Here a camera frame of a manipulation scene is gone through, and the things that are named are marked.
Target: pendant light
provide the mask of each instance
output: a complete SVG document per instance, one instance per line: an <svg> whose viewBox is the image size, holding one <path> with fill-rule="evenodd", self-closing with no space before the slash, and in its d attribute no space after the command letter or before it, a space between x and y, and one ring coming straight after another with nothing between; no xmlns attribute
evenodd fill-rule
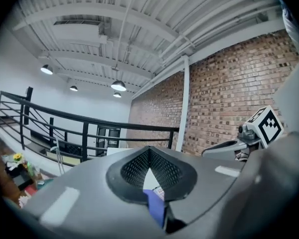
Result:
<svg viewBox="0 0 299 239"><path fill-rule="evenodd" d="M111 85L111 88L115 89L117 91L125 91L126 90L125 84L122 81L113 82Z"/></svg>
<svg viewBox="0 0 299 239"><path fill-rule="evenodd" d="M122 97L121 94L118 93L118 92L115 92L115 93L113 94L113 96L116 97L116 98L121 98L121 97Z"/></svg>
<svg viewBox="0 0 299 239"><path fill-rule="evenodd" d="M78 91L78 88L76 86L71 86L70 90L72 90L72 91Z"/></svg>
<svg viewBox="0 0 299 239"><path fill-rule="evenodd" d="M44 65L41 67L41 71L45 74L53 74L52 70L49 68L49 65Z"/></svg>

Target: black metal railing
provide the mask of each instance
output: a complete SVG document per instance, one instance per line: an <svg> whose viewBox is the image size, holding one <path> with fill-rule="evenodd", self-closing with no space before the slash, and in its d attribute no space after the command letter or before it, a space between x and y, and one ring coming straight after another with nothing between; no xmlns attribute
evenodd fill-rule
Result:
<svg viewBox="0 0 299 239"><path fill-rule="evenodd" d="M52 147L56 143L56 138L58 138L60 144L60 153L62 156L67 156L71 158L79 159L80 162L91 159L92 157L88 155L88 149L97 151L107 151L106 148L101 147L93 147L88 146L88 137L92 137L95 139L104 139L104 140L114 140L114 141L166 141L168 142L168 148L171 148L174 132L178 132L179 128L177 127L163 127L163 126L151 126L151 125L140 125L140 124L129 124L129 123L119 123L119 122L110 122L100 119L93 119L89 117L74 115L66 112L57 111L54 109L42 107L31 103L29 100L31 97L27 95L27 97L17 96L7 92L0 92L0 127L9 134L14 140L18 141L22 145L22 149L28 148L31 151L44 156L48 159L55 161L55 159L47 156L45 152L40 152L34 150L29 144L24 144L24 139L26 138L30 142L35 143L36 145L42 147L46 151L49 151L49 147ZM61 128L59 126L54 125L54 118L50 117L49 122L44 119L44 117L39 113L45 113L50 116L55 116L59 118L64 118L68 120L78 121L83 123L82 131L73 131L66 128ZM14 127L11 124L18 124L18 127ZM134 129L134 130L146 130L146 131L162 131L169 132L168 138L157 139L142 139L142 138L120 138L120 137L110 137L104 135L94 135L89 134L88 129L89 125L97 125L100 127L107 128L125 128L125 129ZM36 131L34 129L34 125L39 128L42 133ZM20 139L15 137L11 133L11 131L7 130L7 127L12 129L14 132L19 134ZM28 129L31 132L31 136L29 137L23 133L24 129ZM82 143L76 144L68 141L68 134L75 134L82 136ZM73 164L69 164L64 162L65 165L73 166Z"/></svg>

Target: ceiling beam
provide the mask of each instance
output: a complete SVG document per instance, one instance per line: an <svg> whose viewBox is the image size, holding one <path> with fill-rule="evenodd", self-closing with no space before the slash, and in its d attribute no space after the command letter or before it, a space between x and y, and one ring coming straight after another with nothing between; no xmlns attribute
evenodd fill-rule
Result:
<svg viewBox="0 0 299 239"><path fill-rule="evenodd" d="M272 33L278 30L285 29L284 21L280 17L276 20L269 20L266 22L262 22L256 25L252 25L241 29L235 33L229 34L223 38L220 38L213 43L203 47L202 49L198 50L196 53L189 57L189 64L192 65L198 61L202 61L203 59L207 58L208 56L235 45L239 42L243 42L254 38L256 36L260 36L263 34ZM157 76L157 78L152 79L149 83L145 84L137 93L133 95L133 99L141 95L142 93L146 92L147 90L154 87L156 84L162 82L166 78L170 77L171 75L181 71L184 67L182 64L176 66L180 59L176 60L174 63L166 67L163 71L161 71Z"/></svg>
<svg viewBox="0 0 299 239"><path fill-rule="evenodd" d="M104 17L111 17L119 20L123 20L125 16L126 8L105 3L69 3L63 4L51 8L46 8L41 11L35 12L21 22L19 22L13 30L18 30L29 24L42 21L54 17L62 17L69 15L98 15ZM127 22L133 25L137 25L147 29L148 31L159 35L169 42L175 40L178 37L176 31L164 23L149 17L141 12L131 10L127 17Z"/></svg>
<svg viewBox="0 0 299 239"><path fill-rule="evenodd" d="M111 85L115 81L114 79L105 78L105 77L98 76L95 74L80 72L80 71L72 71L72 70L60 69L60 70L58 70L57 75L64 75L71 79L86 80L86 81L96 82L96 83L106 83L109 85ZM130 90L133 92L140 90L140 87L135 86L130 83L125 83L125 86L126 86L127 90Z"/></svg>
<svg viewBox="0 0 299 239"><path fill-rule="evenodd" d="M49 52L43 52L40 57L53 57L53 58L68 58L68 59L78 59L78 60L85 60L85 61L91 61L97 64L105 65L108 67L115 67L116 62L114 59L105 58L105 57L99 57L95 55L85 54L85 53L79 53L79 52L72 52L72 51L49 51ZM122 62L118 62L118 69L137 74L139 76L142 76L146 79L152 78L152 73L145 71L139 67L131 66Z"/></svg>
<svg viewBox="0 0 299 239"><path fill-rule="evenodd" d="M113 47L117 47L118 45L118 42L119 42L119 38L118 37L110 37L108 38L108 42L115 42L115 45L113 44ZM154 58L157 58L157 60L161 60L159 57L158 57L158 53L152 49L150 49L148 46L144 46L142 45L141 43L138 43L138 42L132 42L132 43L129 43L128 40L126 39L122 39L121 40L121 44L125 45L125 46L128 46L130 45L131 48L135 48L143 53L146 53L146 54L149 54L151 55L152 57Z"/></svg>

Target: white wall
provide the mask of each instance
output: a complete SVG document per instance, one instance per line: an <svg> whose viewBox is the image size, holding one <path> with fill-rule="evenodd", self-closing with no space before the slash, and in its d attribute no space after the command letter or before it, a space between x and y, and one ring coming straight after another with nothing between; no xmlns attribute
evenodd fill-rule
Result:
<svg viewBox="0 0 299 239"><path fill-rule="evenodd" d="M46 75L40 71L42 63L29 53L6 28L0 30L0 91L25 96L27 87L33 87L32 102L59 111L91 117L100 120L128 122L131 108L131 94L122 93L122 98L113 97L113 90L90 83L66 83L57 75ZM79 91L69 90L77 85ZM49 121L48 114L43 117ZM82 132L83 123L68 119L54 119L56 126ZM42 132L37 126L31 128ZM96 126L89 126L89 133L96 134ZM121 137L126 136L122 130ZM82 137L68 134L68 140L82 144ZM89 138L88 145L95 146L95 139Z"/></svg>
<svg viewBox="0 0 299 239"><path fill-rule="evenodd" d="M69 87L72 85L76 85L79 91L69 90ZM118 99L113 97L113 93L114 91L110 88L71 80L65 93L66 102L64 103L64 109L72 114L99 120L127 123L131 109L132 94L122 93L122 98ZM66 126L68 129L79 130L80 132L83 129L83 123L68 119L58 119L55 125L60 127ZM88 133L96 134L96 131L97 127L90 124ZM126 129L121 130L121 137L126 137ZM68 134L68 140L81 144L82 137ZM95 139L88 138L88 145L95 147ZM126 143L121 141L120 147L126 147ZM90 150L89 153L93 155L95 151Z"/></svg>
<svg viewBox="0 0 299 239"><path fill-rule="evenodd" d="M62 107L66 82L40 71L42 64L4 27L0 30L0 91L25 96L33 87L32 102L58 109Z"/></svg>

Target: white ceiling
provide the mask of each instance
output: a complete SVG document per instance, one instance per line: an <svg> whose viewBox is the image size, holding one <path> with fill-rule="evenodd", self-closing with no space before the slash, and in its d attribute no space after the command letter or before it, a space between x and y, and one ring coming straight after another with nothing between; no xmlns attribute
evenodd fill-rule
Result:
<svg viewBox="0 0 299 239"><path fill-rule="evenodd" d="M195 54L218 36L275 19L279 10L278 0L19 0L9 28L60 77L107 87L122 80L136 93L180 56ZM85 32L82 20L98 24L107 42L71 44L55 35L55 22L73 19ZM116 62L118 72L111 69Z"/></svg>

